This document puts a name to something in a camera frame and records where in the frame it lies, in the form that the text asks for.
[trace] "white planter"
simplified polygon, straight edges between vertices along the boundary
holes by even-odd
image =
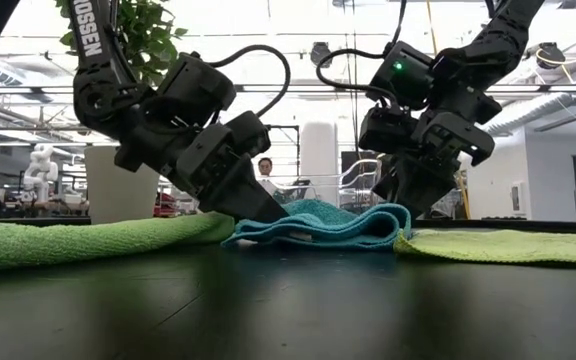
[[[145,164],[136,173],[115,166],[115,153],[112,146],[84,150],[93,225],[153,216],[159,174]]]

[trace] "microfiber cloth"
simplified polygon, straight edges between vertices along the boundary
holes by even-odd
[[[318,200],[298,200],[284,208],[290,216],[272,224],[241,221],[222,246],[234,247],[238,240],[246,239],[260,245],[284,242],[337,249],[394,249],[402,255],[469,262],[576,263],[576,234],[412,231],[410,214],[394,204],[377,205],[359,216]]]
[[[361,215],[319,200],[298,200],[284,209],[289,216],[274,223],[240,221],[235,233],[222,243],[238,246],[239,240],[259,245],[277,242],[319,248],[392,251],[397,238],[409,238],[410,213],[396,204],[377,205]]]
[[[135,254],[176,243],[216,243],[234,228],[231,217],[217,213],[91,226],[0,223],[0,270]]]
[[[472,262],[576,263],[576,234],[419,230],[410,239],[399,238],[394,250],[401,254]]]

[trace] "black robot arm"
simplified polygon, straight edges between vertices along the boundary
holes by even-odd
[[[505,0],[489,24],[462,48],[432,59],[404,42],[389,44],[370,86],[397,99],[371,109],[359,146],[392,154],[373,191],[406,206],[413,216],[430,209],[451,189],[461,152],[476,166],[492,154],[494,141],[475,126],[501,112],[484,91],[512,72],[524,53],[528,29],[544,0]],[[366,95],[378,101],[380,92]],[[424,110],[419,119],[410,110]]]
[[[112,3],[69,3],[79,56],[73,81],[79,121],[119,141],[115,165],[132,172],[147,165],[198,200],[201,211],[261,222],[286,216],[257,183],[252,168],[251,158],[270,147],[268,129],[251,111],[226,124],[216,121],[219,111],[232,104],[236,90],[215,68],[250,50],[281,54],[256,45],[228,61],[209,64],[197,53],[181,53],[154,90],[135,79],[122,55],[111,25]],[[280,59],[287,67],[285,58]]]

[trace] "ceiling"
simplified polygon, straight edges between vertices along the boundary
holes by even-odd
[[[394,32],[398,2],[356,1],[354,9],[351,1],[343,8],[339,1],[333,0],[170,0],[165,6],[175,15],[177,26],[189,29],[183,40],[176,43],[179,51],[197,51],[211,61],[225,58],[246,45],[268,44],[286,54],[293,72],[293,83],[316,83],[314,65],[307,55],[303,56],[311,50],[314,42],[327,42],[331,50],[356,46],[368,52],[381,52]],[[557,9],[560,5],[560,2],[551,1],[544,5],[530,29],[530,46],[556,41],[559,48],[568,49],[567,61],[571,61],[576,59],[576,9]],[[483,0],[431,1],[431,12],[438,49],[469,43],[488,20]],[[412,1],[408,4],[401,39],[432,55],[435,49],[430,25],[426,3]],[[24,86],[69,87],[77,60],[66,54],[68,49],[59,43],[67,27],[68,22],[60,17],[54,1],[21,0],[2,33],[0,61],[26,71]],[[379,61],[360,59],[355,73],[353,59],[340,58],[335,59],[324,74],[335,79],[352,77],[359,83],[366,83],[379,64]],[[534,59],[529,59],[502,82],[535,82],[536,68]],[[283,81],[280,63],[261,53],[245,56],[223,68],[223,72],[237,84],[279,85]],[[560,70],[542,71],[541,79],[554,82],[563,75]],[[227,120],[242,111],[260,108],[272,95],[239,94],[223,118]],[[40,104],[18,95],[0,95],[0,106],[32,119],[50,119],[48,126],[77,126],[78,122],[68,106],[72,95],[49,96],[53,105]],[[42,113],[39,105],[44,107]],[[359,119],[371,106],[367,99],[358,101],[356,112]],[[309,119],[334,119],[339,127],[342,149],[351,149],[354,107],[349,98],[339,98],[338,94],[320,94],[317,98],[291,94],[264,116],[263,121],[299,125]],[[566,131],[564,129],[572,127],[574,124],[556,130]],[[75,142],[108,140],[96,134],[62,132],[57,135],[64,135]],[[275,156],[293,156],[294,149],[288,149],[294,139],[279,131],[273,133],[272,139],[278,145],[274,150]]]

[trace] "white robot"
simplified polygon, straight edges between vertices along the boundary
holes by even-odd
[[[72,185],[66,185],[64,187],[63,192],[61,194],[61,198],[68,205],[80,205],[82,202],[85,201],[83,196],[81,196],[80,193],[78,193],[77,191],[75,191],[75,189],[72,188]]]
[[[30,153],[30,165],[24,173],[23,202],[47,202],[49,198],[49,181],[56,181],[59,175],[57,163],[50,161],[53,148],[50,145],[36,145]]]

